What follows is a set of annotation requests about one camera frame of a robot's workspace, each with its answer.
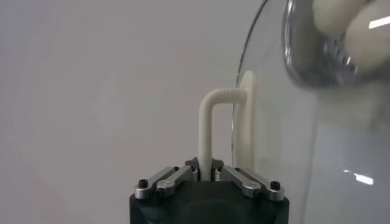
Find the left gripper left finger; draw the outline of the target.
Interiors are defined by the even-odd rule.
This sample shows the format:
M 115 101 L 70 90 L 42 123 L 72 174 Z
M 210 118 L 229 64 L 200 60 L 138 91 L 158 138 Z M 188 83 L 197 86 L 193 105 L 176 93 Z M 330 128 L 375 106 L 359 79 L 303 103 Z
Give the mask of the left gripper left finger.
M 185 161 L 182 167 L 165 167 L 147 179 L 140 179 L 134 189 L 134 197 L 148 200 L 154 196 L 170 197 L 184 181 L 199 180 L 197 158 Z

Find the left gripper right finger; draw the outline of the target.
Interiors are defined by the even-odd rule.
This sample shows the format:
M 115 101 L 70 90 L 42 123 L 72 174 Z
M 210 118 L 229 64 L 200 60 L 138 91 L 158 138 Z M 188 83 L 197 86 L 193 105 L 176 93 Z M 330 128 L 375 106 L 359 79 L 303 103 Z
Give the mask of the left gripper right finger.
M 225 166 L 221 160 L 212 159 L 211 179 L 229 181 L 249 198 L 263 196 L 270 201 L 283 201 L 285 190 L 279 181 L 269 181 L 249 168 Z

